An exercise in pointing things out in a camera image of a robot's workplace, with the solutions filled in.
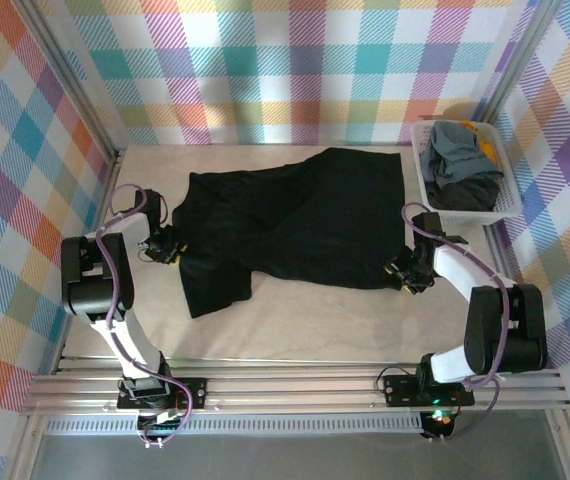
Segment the aluminium frame post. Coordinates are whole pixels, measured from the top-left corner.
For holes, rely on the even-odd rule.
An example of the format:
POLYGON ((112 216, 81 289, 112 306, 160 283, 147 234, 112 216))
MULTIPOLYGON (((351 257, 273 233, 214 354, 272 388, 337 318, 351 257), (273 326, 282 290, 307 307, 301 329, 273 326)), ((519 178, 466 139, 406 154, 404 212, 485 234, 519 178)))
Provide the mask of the aluminium frame post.
POLYGON ((510 59, 507 61, 505 71, 496 89, 485 102, 483 109, 478 111, 477 118, 479 120, 488 123, 496 122, 509 94, 523 75, 563 2, 564 0, 540 0, 536 5, 521 40, 516 44, 510 59))
POLYGON ((121 150, 110 138, 106 127, 100 120, 90 97, 87 95, 68 57, 64 53, 58 39, 46 20, 46 16, 38 7, 37 0, 12 0, 19 15, 34 35, 36 43, 43 50, 51 69, 61 82, 80 117, 85 121, 99 149, 106 156, 111 167, 119 164, 121 150))

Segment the controller board with green light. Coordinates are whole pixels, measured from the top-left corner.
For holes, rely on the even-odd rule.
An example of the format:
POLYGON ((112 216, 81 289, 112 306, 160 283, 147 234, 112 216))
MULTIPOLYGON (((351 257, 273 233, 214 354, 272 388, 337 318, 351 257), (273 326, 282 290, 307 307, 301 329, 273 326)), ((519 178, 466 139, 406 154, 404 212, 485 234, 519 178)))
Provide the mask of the controller board with green light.
POLYGON ((459 408, 445 410, 436 408, 429 412, 421 412, 421 436, 428 439, 445 439, 454 432, 456 418, 461 413, 459 408))

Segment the dark grey t-shirt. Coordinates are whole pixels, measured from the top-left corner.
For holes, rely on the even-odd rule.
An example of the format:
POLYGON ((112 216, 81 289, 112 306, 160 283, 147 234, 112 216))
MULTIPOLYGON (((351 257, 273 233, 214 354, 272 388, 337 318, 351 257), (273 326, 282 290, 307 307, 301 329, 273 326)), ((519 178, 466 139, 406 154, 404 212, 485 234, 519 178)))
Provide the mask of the dark grey t-shirt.
POLYGON ((439 210, 492 211, 500 192, 492 179, 468 178, 439 187, 436 182, 425 184, 427 201, 439 210))

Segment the yellow garment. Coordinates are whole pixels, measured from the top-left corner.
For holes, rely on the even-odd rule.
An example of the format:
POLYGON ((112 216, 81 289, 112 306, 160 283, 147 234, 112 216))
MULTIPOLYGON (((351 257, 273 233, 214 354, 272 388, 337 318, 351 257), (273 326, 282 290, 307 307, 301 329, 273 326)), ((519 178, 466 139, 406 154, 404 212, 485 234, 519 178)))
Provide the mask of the yellow garment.
POLYGON ((460 121, 459 124, 475 134, 476 136, 475 142, 477 148, 482 153, 484 153, 492 161, 494 165, 498 165, 498 158, 492 143, 481 135, 478 128, 471 121, 460 121))

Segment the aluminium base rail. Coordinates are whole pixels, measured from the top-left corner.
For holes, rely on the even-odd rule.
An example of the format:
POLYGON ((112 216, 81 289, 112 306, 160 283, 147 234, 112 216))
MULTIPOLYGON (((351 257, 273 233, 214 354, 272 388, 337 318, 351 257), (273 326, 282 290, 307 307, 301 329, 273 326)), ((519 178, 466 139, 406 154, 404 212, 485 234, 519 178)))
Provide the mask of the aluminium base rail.
MULTIPOLYGON (((198 414, 382 413, 388 375, 413 373, 409 364, 295 360, 167 360, 174 376, 203 378, 205 403, 198 414)), ((33 378, 25 415, 120 415, 113 357, 65 356, 53 374, 33 378)), ((560 374, 542 370, 505 374, 500 395, 485 386, 474 394, 472 410, 566 410, 570 399, 560 374)))

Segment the black controller board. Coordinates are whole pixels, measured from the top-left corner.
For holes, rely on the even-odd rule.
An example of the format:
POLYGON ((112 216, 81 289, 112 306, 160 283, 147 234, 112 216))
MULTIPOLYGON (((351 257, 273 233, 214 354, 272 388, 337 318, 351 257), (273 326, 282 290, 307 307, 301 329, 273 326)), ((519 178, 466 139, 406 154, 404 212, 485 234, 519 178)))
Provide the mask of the black controller board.
POLYGON ((163 411, 150 415, 138 415, 136 430, 139 437, 146 443, 165 441, 180 429, 183 415, 174 410, 163 411))

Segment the grey-blue t-shirt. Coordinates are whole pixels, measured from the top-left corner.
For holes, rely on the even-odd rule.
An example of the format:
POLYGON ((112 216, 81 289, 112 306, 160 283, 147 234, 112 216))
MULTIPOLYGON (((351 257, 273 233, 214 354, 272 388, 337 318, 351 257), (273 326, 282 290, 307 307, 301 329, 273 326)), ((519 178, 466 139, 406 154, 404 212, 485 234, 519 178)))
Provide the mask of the grey-blue t-shirt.
POLYGON ((439 188, 463 180, 492 180, 504 174, 481 151, 477 134, 451 121, 436 121, 425 151, 420 155, 423 178, 439 188))

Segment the black t-shirt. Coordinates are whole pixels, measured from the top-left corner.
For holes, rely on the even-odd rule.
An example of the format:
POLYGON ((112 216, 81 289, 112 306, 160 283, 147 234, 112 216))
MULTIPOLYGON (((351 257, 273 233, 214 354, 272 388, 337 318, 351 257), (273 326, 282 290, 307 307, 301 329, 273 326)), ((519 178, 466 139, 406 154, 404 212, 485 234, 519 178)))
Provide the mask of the black t-shirt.
POLYGON ((398 290, 385 268, 404 249, 397 154, 329 148, 255 171, 193 173, 172 213, 185 299, 197 318, 252 296, 252 274, 398 290))

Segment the white plastic basket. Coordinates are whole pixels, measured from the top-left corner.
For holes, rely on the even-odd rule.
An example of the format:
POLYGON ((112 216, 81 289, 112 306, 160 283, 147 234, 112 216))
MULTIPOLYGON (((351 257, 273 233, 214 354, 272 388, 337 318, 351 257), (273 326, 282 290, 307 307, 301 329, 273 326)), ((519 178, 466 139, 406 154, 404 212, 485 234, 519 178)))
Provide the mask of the white plastic basket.
POLYGON ((439 210, 429 205, 425 184, 427 183, 421 171, 420 155, 425 151, 426 145, 430 137, 430 130, 436 121, 451 121, 459 123, 455 120, 430 120, 419 121, 411 127, 411 145, 415 157, 416 170, 419 178, 419 191, 421 201, 426 207, 448 219, 450 222, 458 223, 476 223, 481 225, 490 225, 505 218, 517 216, 522 210, 522 203, 517 191, 513 171, 507 158, 502 142, 500 140, 496 128, 488 123, 472 122, 479 130, 482 136, 490 141, 494 147, 498 158, 496 165, 504 174, 495 182, 500 188, 496 205, 492 211, 476 212, 476 211, 456 211, 456 210, 439 210))

